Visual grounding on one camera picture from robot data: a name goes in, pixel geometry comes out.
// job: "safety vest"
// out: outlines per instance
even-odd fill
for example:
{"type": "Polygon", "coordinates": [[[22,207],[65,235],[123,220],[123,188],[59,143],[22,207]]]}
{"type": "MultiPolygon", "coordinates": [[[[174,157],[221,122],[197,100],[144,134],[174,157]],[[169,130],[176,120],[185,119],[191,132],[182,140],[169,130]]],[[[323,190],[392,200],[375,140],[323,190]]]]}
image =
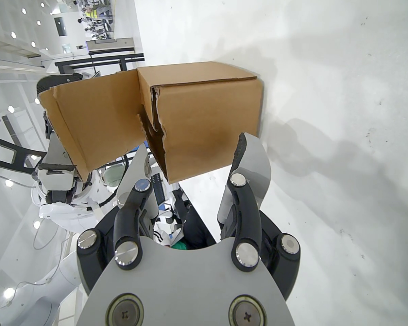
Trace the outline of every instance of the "safety vest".
{"type": "Polygon", "coordinates": [[[97,16],[97,10],[92,10],[91,12],[85,12],[85,14],[86,14],[86,16],[88,16],[88,17],[90,17],[90,18],[92,18],[92,19],[97,19],[98,18],[98,16],[97,16]]]}

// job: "green object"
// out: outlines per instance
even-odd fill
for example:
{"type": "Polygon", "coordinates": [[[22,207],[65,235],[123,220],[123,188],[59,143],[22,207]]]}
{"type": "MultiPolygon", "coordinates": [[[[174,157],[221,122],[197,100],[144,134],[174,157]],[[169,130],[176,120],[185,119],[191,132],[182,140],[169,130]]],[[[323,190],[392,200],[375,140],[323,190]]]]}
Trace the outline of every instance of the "green object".
{"type": "Polygon", "coordinates": [[[177,250],[187,250],[186,244],[184,242],[182,242],[181,240],[179,240],[175,244],[173,244],[173,246],[171,246],[171,248],[177,249],[177,250]]]}
{"type": "Polygon", "coordinates": [[[118,186],[121,182],[125,170],[124,165],[114,165],[106,169],[103,174],[104,181],[108,186],[118,186]]]}

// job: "cable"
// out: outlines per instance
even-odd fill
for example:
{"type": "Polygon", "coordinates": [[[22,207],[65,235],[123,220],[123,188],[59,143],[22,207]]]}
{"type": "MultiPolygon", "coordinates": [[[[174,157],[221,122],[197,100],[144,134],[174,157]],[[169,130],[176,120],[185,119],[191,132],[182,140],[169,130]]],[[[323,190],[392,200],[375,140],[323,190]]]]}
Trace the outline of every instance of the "cable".
{"type": "Polygon", "coordinates": [[[66,239],[64,239],[63,242],[61,242],[61,254],[59,255],[59,262],[57,263],[56,270],[54,271],[53,275],[50,276],[49,278],[47,278],[46,281],[45,281],[44,283],[42,283],[42,284],[35,284],[35,283],[31,283],[31,282],[29,282],[29,281],[21,281],[21,282],[19,282],[19,283],[16,285],[16,287],[15,287],[14,295],[12,296],[11,300],[9,300],[9,301],[6,303],[5,306],[0,307],[0,310],[1,310],[1,309],[4,309],[5,307],[8,307],[8,306],[12,303],[12,301],[14,300],[14,298],[15,298],[15,296],[16,296],[16,291],[19,289],[19,287],[20,287],[22,284],[24,284],[24,285],[25,285],[25,284],[29,284],[29,285],[33,285],[33,286],[42,286],[42,285],[48,284],[48,283],[50,282],[50,280],[51,280],[52,278],[54,278],[54,276],[56,275],[57,271],[59,270],[59,266],[61,265],[62,252],[64,251],[64,242],[66,242],[68,239],[72,238],[72,236],[73,236],[73,235],[67,237],[66,239]]]}
{"type": "Polygon", "coordinates": [[[45,220],[45,219],[42,219],[42,220],[41,220],[41,224],[39,224],[39,228],[38,228],[38,230],[36,230],[35,237],[33,238],[33,248],[34,248],[35,250],[42,250],[42,249],[45,248],[48,244],[50,244],[50,243],[53,241],[54,237],[56,236],[57,231],[59,230],[59,225],[56,224],[56,226],[57,226],[57,227],[56,227],[56,231],[54,232],[54,235],[53,235],[53,237],[50,239],[50,241],[49,241],[47,244],[45,244],[43,247],[41,247],[41,248],[35,247],[35,240],[36,240],[36,237],[38,236],[39,230],[41,230],[41,225],[42,225],[42,223],[44,222],[44,220],[45,220]]]}
{"type": "MultiPolygon", "coordinates": [[[[128,157],[127,157],[126,154],[123,155],[123,159],[124,159],[124,161],[125,161],[125,169],[124,169],[124,173],[123,173],[122,178],[124,177],[124,175],[125,175],[125,173],[126,173],[126,171],[127,171],[127,169],[128,169],[128,166],[129,166],[128,157]]],[[[110,197],[108,197],[105,201],[103,201],[103,202],[101,202],[101,203],[99,204],[99,205],[100,205],[100,208],[101,208],[102,206],[106,205],[108,202],[110,202],[110,201],[115,197],[115,195],[117,194],[117,190],[118,190],[118,188],[115,189],[115,191],[111,194],[110,197]]]]}
{"type": "Polygon", "coordinates": [[[21,184],[21,183],[16,182],[15,180],[12,180],[12,179],[9,179],[9,178],[5,178],[5,177],[3,177],[3,176],[1,176],[1,175],[0,175],[0,178],[2,178],[2,179],[4,179],[4,180],[10,180],[12,183],[17,184],[17,185],[20,185],[20,186],[24,186],[25,188],[29,188],[29,189],[34,189],[34,188],[36,188],[36,186],[29,186],[29,185],[21,184]]]}

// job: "round metal button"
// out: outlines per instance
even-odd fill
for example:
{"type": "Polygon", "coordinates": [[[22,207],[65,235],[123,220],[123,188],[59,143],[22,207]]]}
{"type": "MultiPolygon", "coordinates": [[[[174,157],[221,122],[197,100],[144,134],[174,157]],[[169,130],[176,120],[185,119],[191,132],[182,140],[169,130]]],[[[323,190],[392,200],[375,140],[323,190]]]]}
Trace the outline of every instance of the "round metal button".
{"type": "Polygon", "coordinates": [[[254,267],[259,260],[258,251],[251,244],[241,242],[236,247],[236,258],[245,267],[254,267]]]}
{"type": "Polygon", "coordinates": [[[137,258],[139,248],[134,241],[125,241],[115,250],[115,261],[118,265],[130,265],[137,258]]]}
{"type": "Polygon", "coordinates": [[[136,189],[139,192],[144,192],[150,189],[151,182],[148,179],[139,179],[135,184],[134,184],[134,189],[136,189]]]}
{"type": "Polygon", "coordinates": [[[119,198],[118,198],[118,206],[119,208],[122,208],[125,205],[125,202],[127,201],[128,196],[130,195],[129,192],[122,193],[119,198]]]}
{"type": "Polygon", "coordinates": [[[234,186],[244,186],[246,184],[246,179],[245,177],[240,174],[240,173],[234,173],[231,177],[230,177],[230,182],[232,183],[232,185],[234,186]]]}
{"type": "Polygon", "coordinates": [[[298,241],[289,234],[283,235],[283,237],[281,238],[281,246],[289,254],[296,254],[299,251],[298,241]]]}
{"type": "Polygon", "coordinates": [[[94,230],[85,230],[77,240],[77,246],[81,249],[88,249],[95,244],[97,233],[94,230]]]}

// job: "cardboard box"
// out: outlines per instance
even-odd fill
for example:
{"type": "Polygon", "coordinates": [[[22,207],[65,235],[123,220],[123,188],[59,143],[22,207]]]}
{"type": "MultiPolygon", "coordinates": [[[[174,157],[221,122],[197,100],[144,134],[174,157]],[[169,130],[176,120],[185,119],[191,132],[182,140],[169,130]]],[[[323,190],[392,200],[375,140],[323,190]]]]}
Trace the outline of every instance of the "cardboard box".
{"type": "Polygon", "coordinates": [[[257,135],[262,82],[218,62],[86,79],[39,95],[81,177],[145,139],[169,183],[231,164],[241,132],[257,135]]]}

